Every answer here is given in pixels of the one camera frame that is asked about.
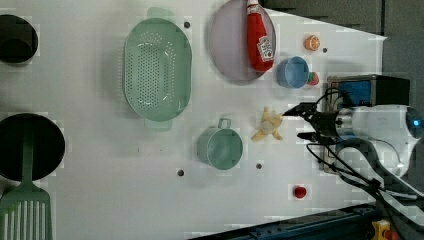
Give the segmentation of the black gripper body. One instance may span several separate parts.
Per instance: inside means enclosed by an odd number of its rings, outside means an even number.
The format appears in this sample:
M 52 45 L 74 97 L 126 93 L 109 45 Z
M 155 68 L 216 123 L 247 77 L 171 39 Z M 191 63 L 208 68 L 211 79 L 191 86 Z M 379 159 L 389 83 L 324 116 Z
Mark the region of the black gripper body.
M 337 111 L 320 112 L 314 104 L 308 117 L 310 125 L 315 130 L 314 140 L 321 144 L 335 144 L 339 135 L 336 131 Z

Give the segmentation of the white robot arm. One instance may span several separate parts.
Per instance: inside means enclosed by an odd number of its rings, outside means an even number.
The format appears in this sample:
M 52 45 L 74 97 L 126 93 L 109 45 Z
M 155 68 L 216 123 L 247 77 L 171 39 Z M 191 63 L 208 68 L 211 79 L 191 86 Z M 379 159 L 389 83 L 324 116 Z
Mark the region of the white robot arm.
M 423 119 L 406 105 L 375 105 L 319 112 L 302 102 L 285 112 L 303 118 L 313 130 L 300 133 L 307 146 L 323 146 L 333 155 L 329 165 L 344 182 L 360 188 L 423 229 L 423 192 L 403 179 L 423 138 Z

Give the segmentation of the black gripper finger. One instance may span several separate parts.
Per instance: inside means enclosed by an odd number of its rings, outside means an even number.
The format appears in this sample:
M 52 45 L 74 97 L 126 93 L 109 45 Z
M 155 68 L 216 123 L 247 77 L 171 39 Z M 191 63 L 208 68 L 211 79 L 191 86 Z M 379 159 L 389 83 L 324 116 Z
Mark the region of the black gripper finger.
M 301 133 L 298 133 L 297 136 L 300 139 L 308 140 L 308 141 L 318 141 L 320 138 L 320 135 L 317 132 L 301 132 Z
M 284 112 L 284 116 L 306 116 L 316 111 L 314 102 L 301 102 L 293 108 Z

